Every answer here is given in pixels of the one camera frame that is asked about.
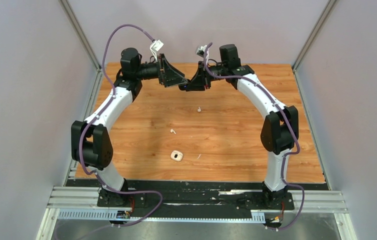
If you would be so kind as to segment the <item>white charging case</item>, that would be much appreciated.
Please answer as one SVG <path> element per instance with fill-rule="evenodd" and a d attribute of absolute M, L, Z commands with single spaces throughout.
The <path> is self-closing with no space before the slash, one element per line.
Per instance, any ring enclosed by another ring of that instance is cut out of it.
<path fill-rule="evenodd" d="M 173 150 L 170 154 L 170 158 L 175 162 L 181 162 L 184 158 L 184 154 L 178 150 Z"/>

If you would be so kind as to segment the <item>black charging case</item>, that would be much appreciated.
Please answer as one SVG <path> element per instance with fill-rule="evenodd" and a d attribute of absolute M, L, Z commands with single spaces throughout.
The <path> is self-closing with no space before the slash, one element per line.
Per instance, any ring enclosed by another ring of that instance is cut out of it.
<path fill-rule="evenodd" d="M 187 85 L 186 84 L 179 85 L 178 88 L 179 88 L 180 91 L 187 91 Z"/>

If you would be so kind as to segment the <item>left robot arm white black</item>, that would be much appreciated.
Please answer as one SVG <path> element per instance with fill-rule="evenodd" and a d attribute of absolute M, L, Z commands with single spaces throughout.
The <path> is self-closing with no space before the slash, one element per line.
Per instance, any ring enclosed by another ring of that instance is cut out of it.
<path fill-rule="evenodd" d="M 102 188 L 111 192 L 110 200 L 123 207 L 129 202 L 130 193 L 125 189 L 125 178 L 112 164 L 114 150 L 109 136 L 112 126 L 137 98 L 143 80 L 158 79 L 166 88 L 182 86 L 189 81 L 163 53 L 154 62 L 143 63 L 138 50 L 129 47 L 121 52 L 120 64 L 121 69 L 107 98 L 85 120 L 76 120 L 70 131 L 72 159 L 81 164 L 87 175 L 94 174 Z"/>

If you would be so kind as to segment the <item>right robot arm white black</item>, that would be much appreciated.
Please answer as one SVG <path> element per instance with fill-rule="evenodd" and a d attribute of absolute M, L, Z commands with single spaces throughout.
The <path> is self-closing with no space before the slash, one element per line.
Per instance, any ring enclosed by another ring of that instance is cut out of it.
<path fill-rule="evenodd" d="M 202 57 L 198 69 L 182 91 L 205 91 L 216 80 L 226 80 L 247 97 L 263 118 L 260 141 L 268 152 L 267 172 L 263 182 L 262 202 L 274 209 L 288 192 L 287 163 L 292 149 L 299 146 L 299 112 L 295 106 L 286 106 L 265 87 L 250 65 L 241 63 L 234 44 L 219 48 L 221 61 L 209 66 L 208 45 L 198 46 L 196 54 Z"/>

